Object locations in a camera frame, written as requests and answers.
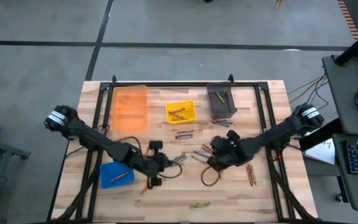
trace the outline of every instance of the wooden tabletop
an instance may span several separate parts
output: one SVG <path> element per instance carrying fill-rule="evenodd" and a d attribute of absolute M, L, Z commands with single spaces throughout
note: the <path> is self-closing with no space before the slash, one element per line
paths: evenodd
<path fill-rule="evenodd" d="M 92 125 L 94 109 L 100 82 L 84 82 L 78 104 L 80 118 Z M 268 81 L 274 114 L 277 123 L 290 115 L 290 105 L 283 81 Z M 261 133 L 260 120 L 253 87 L 234 87 L 232 94 L 237 113 L 232 117 L 234 124 L 229 128 L 210 122 L 205 87 L 150 87 L 148 133 L 137 137 L 145 153 L 149 140 L 162 140 L 163 152 L 174 158 L 182 152 L 200 150 L 202 144 L 208 144 L 214 136 L 226 136 L 228 130 L 235 130 L 242 138 L 253 137 Z M 196 106 L 197 120 L 194 123 L 167 123 L 165 104 L 193 100 Z M 264 101 L 265 116 L 267 107 Z M 176 140 L 177 131 L 195 130 L 191 139 Z M 108 137 L 117 139 L 114 130 Z M 78 142 L 71 142 L 68 153 L 79 148 Z M 58 187 L 52 218 L 56 218 L 69 206 L 78 193 L 86 158 L 86 149 L 68 157 L 64 163 L 62 178 Z M 309 213 L 317 217 L 308 176 L 302 154 L 294 148 L 284 150 L 285 165 L 291 191 Z M 104 153 L 103 163 L 111 162 Z M 254 166 L 257 185 L 251 187 L 245 165 L 230 167 L 222 174 L 222 179 L 212 187 L 204 186 L 200 181 L 201 171 L 206 167 L 193 158 L 184 161 L 183 173 L 176 179 L 168 179 L 160 187 L 141 195 L 146 176 L 135 171 L 135 181 L 129 185 L 112 189 L 98 189 L 94 222 L 274 222 L 277 221 L 272 197 L 269 170 L 265 151 L 261 150 L 250 162 Z M 177 167 L 169 167 L 165 175 L 175 175 Z M 207 172 L 205 181 L 213 181 L 216 173 Z M 282 207 L 287 217 L 285 199 L 281 192 Z M 88 211 L 85 200 L 84 216 Z M 191 203 L 210 202 L 206 208 L 189 209 Z"/>

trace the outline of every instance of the yellow container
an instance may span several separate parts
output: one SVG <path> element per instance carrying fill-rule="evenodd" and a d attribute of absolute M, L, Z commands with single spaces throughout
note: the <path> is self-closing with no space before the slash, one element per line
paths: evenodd
<path fill-rule="evenodd" d="M 174 114 L 170 114 L 171 111 L 177 111 L 184 108 L 184 110 L 177 112 L 176 114 L 179 116 L 182 116 L 186 119 L 175 121 L 175 118 L 179 118 L 175 116 Z M 193 100 L 188 101 L 182 101 L 182 102 L 176 102 L 176 103 L 167 103 L 165 105 L 165 112 L 167 114 L 167 121 L 170 124 L 182 124 L 182 123 L 189 123 L 193 122 L 197 116 L 196 116 L 196 109 L 194 107 Z"/>

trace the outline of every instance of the blue bin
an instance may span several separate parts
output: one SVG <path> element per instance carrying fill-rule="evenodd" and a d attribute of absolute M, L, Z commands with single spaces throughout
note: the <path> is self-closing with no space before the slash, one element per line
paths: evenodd
<path fill-rule="evenodd" d="M 111 182 L 111 180 L 125 174 L 126 172 L 128 172 L 127 175 Z M 132 183 L 133 181 L 135 181 L 134 170 L 119 162 L 109 162 L 107 164 L 100 165 L 100 184 L 102 189 L 126 185 Z"/>

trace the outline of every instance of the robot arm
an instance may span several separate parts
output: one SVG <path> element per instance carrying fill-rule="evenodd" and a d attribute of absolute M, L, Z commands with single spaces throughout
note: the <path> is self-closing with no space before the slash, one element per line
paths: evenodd
<path fill-rule="evenodd" d="M 87 149 L 104 149 L 115 161 L 150 177 L 152 186 L 161 185 L 161 179 L 157 178 L 157 174 L 172 165 L 165 154 L 158 152 L 158 149 L 162 148 L 161 141 L 150 142 L 150 148 L 154 149 L 154 156 L 143 156 L 140 149 L 135 146 L 112 141 L 86 125 L 78 117 L 76 109 L 69 106 L 57 106 L 44 121 L 44 125 L 51 131 L 60 132 L 67 139 L 77 136 L 80 144 Z"/>
<path fill-rule="evenodd" d="M 211 141 L 214 156 L 207 163 L 217 172 L 229 166 L 240 166 L 253 159 L 261 147 L 283 149 L 290 142 L 291 136 L 314 131 L 323 122 L 324 118 L 314 106 L 302 104 L 284 122 L 254 138 L 240 139 L 233 130 L 227 133 L 227 139 L 214 137 Z"/>

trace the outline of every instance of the concrete floor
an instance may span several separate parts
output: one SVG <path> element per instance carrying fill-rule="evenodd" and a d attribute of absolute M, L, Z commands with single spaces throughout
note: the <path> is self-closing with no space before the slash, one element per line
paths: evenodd
<path fill-rule="evenodd" d="M 87 41 L 98 36 L 108 0 L 0 0 L 0 40 Z M 115 0 L 103 41 L 189 44 L 348 46 L 336 0 Z M 0 219 L 45 221 L 67 142 L 43 120 L 58 104 L 76 106 L 92 47 L 0 46 L 0 141 L 32 151 L 12 160 L 0 189 Z M 291 91 L 323 74 L 321 57 L 340 52 L 287 50 L 100 50 L 92 80 L 284 80 Z M 320 90 L 337 114 L 328 86 Z M 296 100 L 291 106 L 306 101 Z M 315 105 L 323 103 L 315 99 Z M 334 177 L 310 177 L 319 217 L 358 223 L 358 212 L 333 201 Z"/>

